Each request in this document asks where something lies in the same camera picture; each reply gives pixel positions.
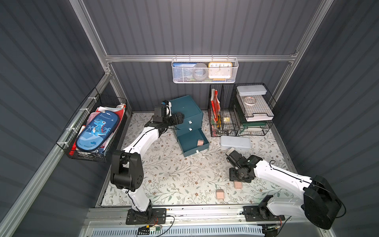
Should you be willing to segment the teal drawer cabinet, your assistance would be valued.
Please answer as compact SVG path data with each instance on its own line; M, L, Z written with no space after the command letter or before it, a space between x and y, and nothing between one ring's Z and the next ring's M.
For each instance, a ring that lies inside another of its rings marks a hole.
M191 96L186 95L170 100L170 102L172 104L171 110L173 114L181 112L185 116L184 122L176 126L178 130L174 130L176 136L190 132L189 128L196 130L202 127L203 111Z

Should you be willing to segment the teal bottom drawer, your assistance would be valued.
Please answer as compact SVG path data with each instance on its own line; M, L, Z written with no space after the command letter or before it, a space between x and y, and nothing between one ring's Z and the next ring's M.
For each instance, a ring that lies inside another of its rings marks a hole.
M204 141L203 146L197 146L197 142L199 139ZM204 150L207 150L210 146L210 143L201 128L180 135L179 137L177 137L177 141L181 147L183 156L185 158L196 153L200 153Z

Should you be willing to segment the pink plug two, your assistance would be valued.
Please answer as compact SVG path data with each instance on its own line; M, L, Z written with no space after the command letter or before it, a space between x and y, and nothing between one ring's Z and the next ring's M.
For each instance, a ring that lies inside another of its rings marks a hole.
M197 146L199 147L199 146L203 146L203 145L204 145L204 141L199 139L197 142Z

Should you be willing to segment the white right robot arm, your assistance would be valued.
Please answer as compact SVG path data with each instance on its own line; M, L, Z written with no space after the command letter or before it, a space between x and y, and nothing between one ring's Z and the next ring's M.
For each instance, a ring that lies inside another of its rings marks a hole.
M262 220L281 220L283 216L306 218L313 225L328 230L339 218L344 204L329 182L322 176L314 178L295 174L273 165L262 158L251 155L246 158L231 148L226 153L230 168L230 181L250 183L254 179L269 181L295 197L278 200L266 195L258 204L258 215Z

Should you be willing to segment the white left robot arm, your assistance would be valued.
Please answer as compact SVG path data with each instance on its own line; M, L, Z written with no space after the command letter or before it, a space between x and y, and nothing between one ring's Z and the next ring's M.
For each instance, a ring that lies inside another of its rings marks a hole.
M181 112L153 116L153 120L145 124L140 135L129 146L113 152L110 182L126 193L134 211L147 214L152 206L141 187L144 179L142 157L163 133L171 126L182 124L184 118Z

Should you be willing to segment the pink plug one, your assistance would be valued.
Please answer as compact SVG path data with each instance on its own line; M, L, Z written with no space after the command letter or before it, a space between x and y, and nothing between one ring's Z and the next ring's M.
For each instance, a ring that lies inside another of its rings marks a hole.
M234 181L234 188L237 189L237 190L242 189L243 188L242 182Z

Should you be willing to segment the small beige eraser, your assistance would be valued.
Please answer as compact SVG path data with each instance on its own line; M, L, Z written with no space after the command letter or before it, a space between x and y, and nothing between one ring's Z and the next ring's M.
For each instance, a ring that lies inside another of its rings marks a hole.
M235 149L232 147L227 152L226 155L229 156Z

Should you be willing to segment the pink plug three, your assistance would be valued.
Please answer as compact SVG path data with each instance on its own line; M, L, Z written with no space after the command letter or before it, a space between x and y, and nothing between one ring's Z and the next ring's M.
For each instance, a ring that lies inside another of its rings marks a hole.
M224 200L225 199L225 193L224 193L224 190L222 189L217 189L216 192L216 199L217 200Z

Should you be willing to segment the grey pencil box on table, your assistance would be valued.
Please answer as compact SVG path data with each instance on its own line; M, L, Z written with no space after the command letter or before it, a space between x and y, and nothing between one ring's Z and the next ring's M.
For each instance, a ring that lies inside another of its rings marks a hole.
M250 139L247 137L239 136L221 136L220 145L224 148L235 148L235 149L250 149L251 143Z

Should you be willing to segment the red book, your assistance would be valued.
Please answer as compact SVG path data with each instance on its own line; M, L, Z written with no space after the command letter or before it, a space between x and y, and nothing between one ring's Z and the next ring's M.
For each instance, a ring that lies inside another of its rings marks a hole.
M216 89L211 89L211 105L212 105L212 112L214 116L214 121L216 123L220 122L220 101L218 99L218 91Z

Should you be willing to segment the floral table mat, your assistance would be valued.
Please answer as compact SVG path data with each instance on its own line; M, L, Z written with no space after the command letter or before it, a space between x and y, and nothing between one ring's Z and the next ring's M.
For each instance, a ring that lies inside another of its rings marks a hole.
M135 113L122 141L126 148L137 138L152 113ZM209 141L209 148L195 155L184 157L173 130L169 129L149 147L142 158L144 181L142 187L153 205L201 205L201 204L249 204L259 203L266 195L275 198L294 198L284 188L262 179L243 183L236 189L229 180L230 163L226 160L228 149L220 146L220 137L211 137L208 114L204 112L202 131ZM245 136L250 139L250 150L239 150L243 156L257 155L288 170L272 129L265 136ZM216 198L216 190L224 191L224 199ZM102 207L130 205L125 192L109 183L100 204Z

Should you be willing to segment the grey tape roll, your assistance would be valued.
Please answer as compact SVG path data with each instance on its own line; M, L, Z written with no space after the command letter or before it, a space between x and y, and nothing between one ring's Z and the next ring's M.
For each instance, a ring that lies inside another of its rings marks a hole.
M193 78L197 81L204 81L208 78L208 67L204 63L196 63L192 71Z

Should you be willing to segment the white checkered notebook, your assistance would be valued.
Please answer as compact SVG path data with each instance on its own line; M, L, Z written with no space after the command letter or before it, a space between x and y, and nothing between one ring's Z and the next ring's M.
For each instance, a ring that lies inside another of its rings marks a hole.
M272 120L274 118L274 114L263 96L253 95L252 97L256 99L256 104L254 106L247 106L243 102L245 96L240 96L239 94L236 95L246 121L254 122Z

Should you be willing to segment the clear tape roll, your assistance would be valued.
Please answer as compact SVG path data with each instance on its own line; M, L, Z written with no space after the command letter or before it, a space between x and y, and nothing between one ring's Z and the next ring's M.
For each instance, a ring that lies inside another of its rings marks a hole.
M254 106L256 104L256 99L252 96L247 96L244 98L243 102L247 106Z

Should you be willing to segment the yellow alarm clock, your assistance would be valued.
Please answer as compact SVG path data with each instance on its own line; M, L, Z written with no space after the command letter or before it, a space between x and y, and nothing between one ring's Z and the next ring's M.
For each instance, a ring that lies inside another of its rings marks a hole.
M210 62L208 64L208 77L213 80L227 80L232 77L232 62Z

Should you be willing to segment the blue dinosaur pencil case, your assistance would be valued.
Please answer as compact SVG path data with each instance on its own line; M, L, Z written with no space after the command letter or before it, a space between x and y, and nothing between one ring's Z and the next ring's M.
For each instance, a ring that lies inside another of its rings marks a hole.
M97 151L115 131L119 116L109 110L99 112L79 134L76 149L81 152Z

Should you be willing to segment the grey pencil box on rack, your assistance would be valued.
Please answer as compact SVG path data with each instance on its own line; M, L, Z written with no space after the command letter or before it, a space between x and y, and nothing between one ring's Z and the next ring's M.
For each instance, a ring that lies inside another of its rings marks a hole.
M264 85L238 86L240 96L266 95L267 89Z

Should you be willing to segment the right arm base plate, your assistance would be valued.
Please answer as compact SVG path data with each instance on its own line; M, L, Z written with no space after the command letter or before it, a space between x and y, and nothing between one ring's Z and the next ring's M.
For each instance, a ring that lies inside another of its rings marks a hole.
M259 207L258 205L244 206L242 215L247 222L286 220L284 215L276 216L272 214L267 207Z

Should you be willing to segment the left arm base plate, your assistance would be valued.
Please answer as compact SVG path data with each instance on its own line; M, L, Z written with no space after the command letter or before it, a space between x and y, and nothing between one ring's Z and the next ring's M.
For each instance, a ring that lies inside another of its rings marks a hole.
M167 218L167 209L165 208L148 208L146 212L139 212L130 209L127 213L126 225L153 225L165 224Z

